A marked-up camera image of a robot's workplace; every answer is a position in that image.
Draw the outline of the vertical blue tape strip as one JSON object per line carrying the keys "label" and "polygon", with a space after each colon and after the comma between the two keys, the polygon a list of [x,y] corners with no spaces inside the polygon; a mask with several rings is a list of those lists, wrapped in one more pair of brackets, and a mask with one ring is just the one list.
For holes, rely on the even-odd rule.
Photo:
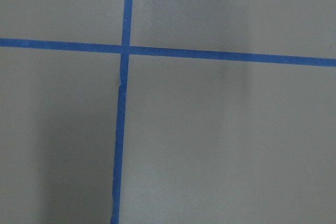
{"label": "vertical blue tape strip", "polygon": [[131,24],[132,24],[132,6],[133,6],[133,0],[124,0],[121,57],[120,57],[120,83],[118,89],[117,120],[115,129],[116,141],[114,145],[114,164],[113,164],[113,180],[112,180],[112,214],[110,223],[119,222],[124,124],[125,124],[125,109],[127,100],[130,39],[131,39]]}

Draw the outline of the horizontal blue tape strip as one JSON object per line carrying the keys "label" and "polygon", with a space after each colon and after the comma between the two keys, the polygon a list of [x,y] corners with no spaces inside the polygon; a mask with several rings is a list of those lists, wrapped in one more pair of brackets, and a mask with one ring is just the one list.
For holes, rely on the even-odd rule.
{"label": "horizontal blue tape strip", "polygon": [[[90,43],[63,42],[63,41],[2,38],[1,46],[13,47],[13,48],[29,48],[29,49],[103,52],[113,54],[122,53],[122,46],[119,45],[90,44]],[[335,59],[316,58],[316,57],[248,54],[240,52],[201,51],[201,50],[189,50],[189,49],[141,47],[141,46],[131,46],[127,50],[127,52],[129,52],[132,55],[144,55],[144,56],[179,57],[179,58],[195,58],[195,59],[279,63],[289,65],[318,66],[318,67],[335,67]]]}

